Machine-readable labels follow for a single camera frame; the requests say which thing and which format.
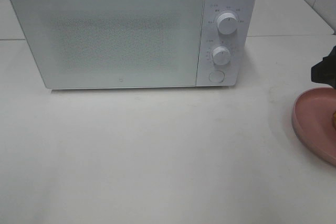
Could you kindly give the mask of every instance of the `microwave door window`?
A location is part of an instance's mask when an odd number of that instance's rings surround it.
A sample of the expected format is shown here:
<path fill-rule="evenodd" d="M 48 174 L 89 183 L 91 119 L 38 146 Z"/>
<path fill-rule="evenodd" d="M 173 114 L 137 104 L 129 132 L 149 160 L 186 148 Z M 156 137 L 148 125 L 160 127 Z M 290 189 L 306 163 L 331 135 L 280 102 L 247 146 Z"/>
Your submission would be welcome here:
<path fill-rule="evenodd" d="M 194 86 L 203 0 L 12 0 L 48 88 Z"/>

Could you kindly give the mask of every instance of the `round button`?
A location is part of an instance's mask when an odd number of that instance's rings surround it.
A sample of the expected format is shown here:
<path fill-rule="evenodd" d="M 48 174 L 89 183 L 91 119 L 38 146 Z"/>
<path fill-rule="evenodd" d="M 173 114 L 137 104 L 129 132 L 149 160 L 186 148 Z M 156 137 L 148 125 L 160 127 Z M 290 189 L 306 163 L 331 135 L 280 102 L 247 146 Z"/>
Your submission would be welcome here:
<path fill-rule="evenodd" d="M 225 12 L 217 18 L 217 28 L 221 34 L 227 35 L 237 30 L 238 19 L 234 13 Z"/>
<path fill-rule="evenodd" d="M 221 83 L 224 81 L 224 73 L 221 71 L 214 71 L 209 75 L 211 82 Z"/>
<path fill-rule="evenodd" d="M 212 51 L 212 59 L 214 61 L 214 64 L 223 66 L 230 62 L 231 60 L 231 54 L 229 49 L 226 47 L 216 47 Z"/>

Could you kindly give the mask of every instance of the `microwave control panel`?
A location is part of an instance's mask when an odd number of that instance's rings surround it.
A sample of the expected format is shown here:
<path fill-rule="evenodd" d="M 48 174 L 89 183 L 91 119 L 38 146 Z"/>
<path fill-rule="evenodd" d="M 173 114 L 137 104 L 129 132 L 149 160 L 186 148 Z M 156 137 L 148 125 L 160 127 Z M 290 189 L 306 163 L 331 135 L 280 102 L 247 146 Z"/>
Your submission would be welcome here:
<path fill-rule="evenodd" d="M 232 86 L 255 0 L 204 0 L 196 86 Z"/>

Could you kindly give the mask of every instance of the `black object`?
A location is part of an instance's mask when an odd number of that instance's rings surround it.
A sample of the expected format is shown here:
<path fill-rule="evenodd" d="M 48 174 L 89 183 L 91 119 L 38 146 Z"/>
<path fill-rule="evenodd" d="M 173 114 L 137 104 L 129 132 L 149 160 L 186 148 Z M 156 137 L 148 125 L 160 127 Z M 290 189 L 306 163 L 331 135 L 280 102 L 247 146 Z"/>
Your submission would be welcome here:
<path fill-rule="evenodd" d="M 311 68 L 311 81 L 328 84 L 336 89 L 336 46 L 328 56 Z"/>

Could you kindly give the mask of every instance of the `microwave knob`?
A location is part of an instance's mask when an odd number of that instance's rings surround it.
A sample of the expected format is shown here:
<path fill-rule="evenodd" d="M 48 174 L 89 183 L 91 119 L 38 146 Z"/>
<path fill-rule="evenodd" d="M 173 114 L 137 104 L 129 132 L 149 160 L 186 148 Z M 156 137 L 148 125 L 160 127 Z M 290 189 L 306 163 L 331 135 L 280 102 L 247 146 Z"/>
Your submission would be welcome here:
<path fill-rule="evenodd" d="M 224 12 L 217 18 L 217 28 L 221 34 L 228 35 L 237 30 L 237 15 L 231 12 Z"/>
<path fill-rule="evenodd" d="M 226 47 L 216 47 L 212 51 L 212 60 L 216 65 L 219 66 L 226 65 L 231 60 L 231 53 L 229 49 L 227 49 Z"/>

